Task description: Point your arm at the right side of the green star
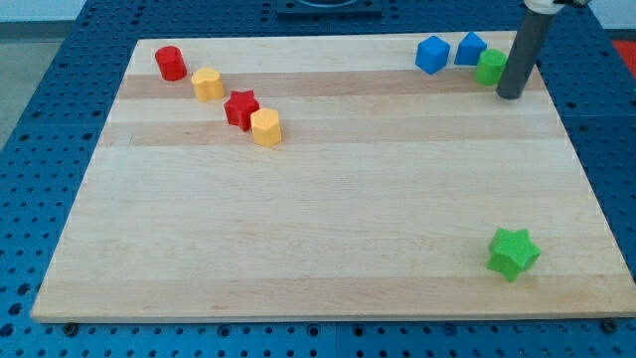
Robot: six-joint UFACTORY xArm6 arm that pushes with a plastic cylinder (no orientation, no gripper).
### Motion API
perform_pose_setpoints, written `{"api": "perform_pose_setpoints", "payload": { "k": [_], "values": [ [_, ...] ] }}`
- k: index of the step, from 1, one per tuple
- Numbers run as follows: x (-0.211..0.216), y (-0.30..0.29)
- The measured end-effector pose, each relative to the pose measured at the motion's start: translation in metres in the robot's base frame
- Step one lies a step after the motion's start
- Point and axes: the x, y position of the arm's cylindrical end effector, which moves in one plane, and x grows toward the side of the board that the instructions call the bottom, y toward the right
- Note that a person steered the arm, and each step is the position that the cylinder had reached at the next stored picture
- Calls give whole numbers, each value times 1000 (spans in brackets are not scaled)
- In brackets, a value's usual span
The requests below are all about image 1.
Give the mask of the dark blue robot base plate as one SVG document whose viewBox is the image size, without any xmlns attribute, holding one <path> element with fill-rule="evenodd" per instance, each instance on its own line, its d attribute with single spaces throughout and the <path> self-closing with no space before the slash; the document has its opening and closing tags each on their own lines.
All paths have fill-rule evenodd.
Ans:
<svg viewBox="0 0 636 358">
<path fill-rule="evenodd" d="M 381 15 L 382 0 L 275 0 L 278 18 L 301 16 Z"/>
</svg>

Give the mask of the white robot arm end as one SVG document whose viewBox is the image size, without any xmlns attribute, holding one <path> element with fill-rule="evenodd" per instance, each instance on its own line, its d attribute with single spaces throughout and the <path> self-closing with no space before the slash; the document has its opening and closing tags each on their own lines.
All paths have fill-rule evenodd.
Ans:
<svg viewBox="0 0 636 358">
<path fill-rule="evenodd" d="M 591 0 L 524 0 L 528 9 L 543 15 L 555 15 L 564 6 L 583 8 L 590 2 Z"/>
</svg>

